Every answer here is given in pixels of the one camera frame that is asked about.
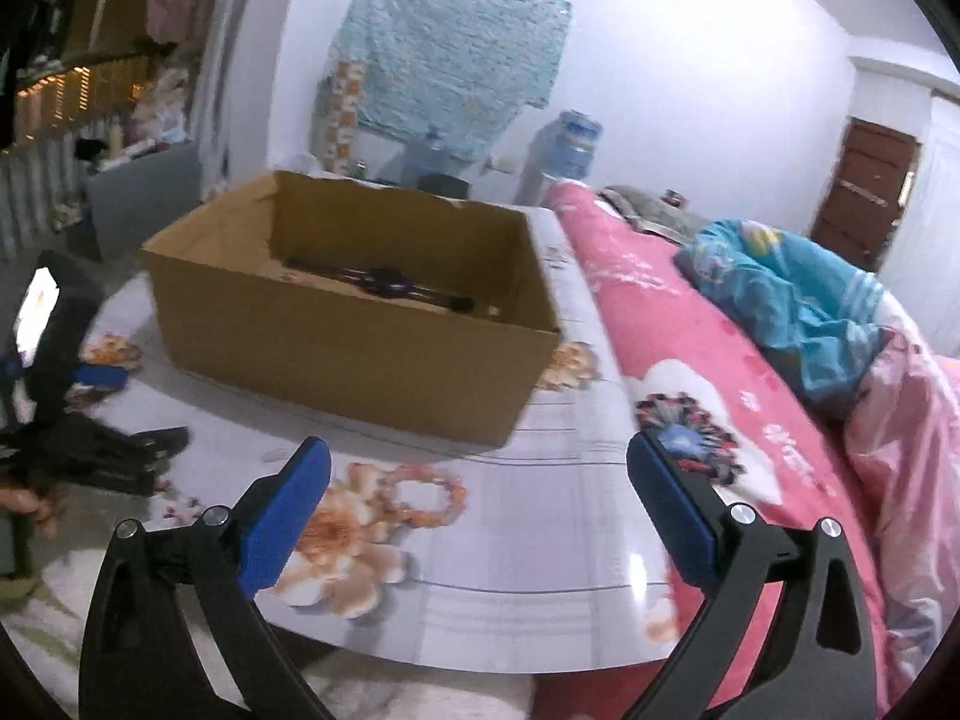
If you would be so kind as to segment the brown cardboard box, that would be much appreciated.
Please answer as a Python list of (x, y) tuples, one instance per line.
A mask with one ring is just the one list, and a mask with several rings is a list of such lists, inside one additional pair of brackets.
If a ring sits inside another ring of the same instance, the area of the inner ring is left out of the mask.
[[(560, 341), (532, 229), (509, 206), (270, 172), (142, 257), (176, 366), (409, 433), (505, 444)], [(290, 257), (390, 266), (475, 309), (375, 298)]]

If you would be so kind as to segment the blue blanket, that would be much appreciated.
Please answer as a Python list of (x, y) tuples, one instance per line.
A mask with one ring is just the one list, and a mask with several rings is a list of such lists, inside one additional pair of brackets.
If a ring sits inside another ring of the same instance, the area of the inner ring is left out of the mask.
[(797, 399), (844, 419), (892, 336), (887, 289), (811, 239), (758, 221), (708, 224), (675, 252), (693, 288), (747, 335)]

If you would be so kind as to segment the pink quilt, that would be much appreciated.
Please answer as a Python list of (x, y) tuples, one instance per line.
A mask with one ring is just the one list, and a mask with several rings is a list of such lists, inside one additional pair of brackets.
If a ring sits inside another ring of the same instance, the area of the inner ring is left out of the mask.
[(898, 700), (958, 611), (958, 397), (925, 344), (890, 333), (861, 380), (843, 442), (869, 509), (885, 683)]

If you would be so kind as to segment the brown wooden door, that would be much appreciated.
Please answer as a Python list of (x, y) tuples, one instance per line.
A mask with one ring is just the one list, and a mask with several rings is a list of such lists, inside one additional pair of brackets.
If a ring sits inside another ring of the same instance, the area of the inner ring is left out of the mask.
[(903, 216), (901, 195), (919, 143), (908, 133), (851, 117), (809, 238), (851, 265), (877, 271)]

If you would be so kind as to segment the teal cloth on wall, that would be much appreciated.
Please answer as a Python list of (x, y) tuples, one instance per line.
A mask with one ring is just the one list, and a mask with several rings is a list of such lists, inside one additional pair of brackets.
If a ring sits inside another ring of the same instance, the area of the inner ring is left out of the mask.
[(362, 127), (404, 143), (436, 132), (473, 163), (550, 104), (571, 16), (566, 0), (352, 0), (327, 70), (361, 71)]

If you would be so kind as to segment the grey storage box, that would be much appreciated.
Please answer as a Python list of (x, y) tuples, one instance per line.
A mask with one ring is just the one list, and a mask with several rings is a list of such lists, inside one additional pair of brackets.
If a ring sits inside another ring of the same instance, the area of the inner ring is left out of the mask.
[(96, 262), (133, 254), (200, 205), (202, 166), (192, 143), (139, 156), (86, 184), (86, 229)]

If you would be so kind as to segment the blue water bottle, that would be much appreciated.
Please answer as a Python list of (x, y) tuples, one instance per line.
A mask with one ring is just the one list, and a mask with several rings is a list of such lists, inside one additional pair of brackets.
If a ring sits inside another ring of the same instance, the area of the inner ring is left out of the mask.
[(548, 140), (540, 156), (540, 169), (553, 179), (584, 181), (601, 141), (601, 122), (579, 110), (563, 110), (548, 127)]

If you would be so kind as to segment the dark blue smart watch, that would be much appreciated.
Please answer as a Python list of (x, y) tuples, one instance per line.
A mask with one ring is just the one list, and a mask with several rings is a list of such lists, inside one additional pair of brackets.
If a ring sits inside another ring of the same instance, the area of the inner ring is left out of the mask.
[(428, 288), (428, 286), (418, 284), (412, 278), (407, 277), (397, 268), (391, 268), (390, 266), (376, 266), (376, 268), (368, 268), (368, 270), (359, 270), (359, 268), (347, 268), (346, 266), (324, 265), (324, 263), (298, 259), (298, 257), (286, 259), (283, 265), (286, 268), (311, 273), (314, 277), (329, 278), (329, 280), (352, 284), (361, 289), (363, 293), (371, 294), (375, 298), (390, 299), (391, 301), (409, 299), (410, 301), (423, 302), (423, 304), (436, 305), (436, 307), (450, 310), (454, 314), (470, 314), (475, 309), (475, 299)]

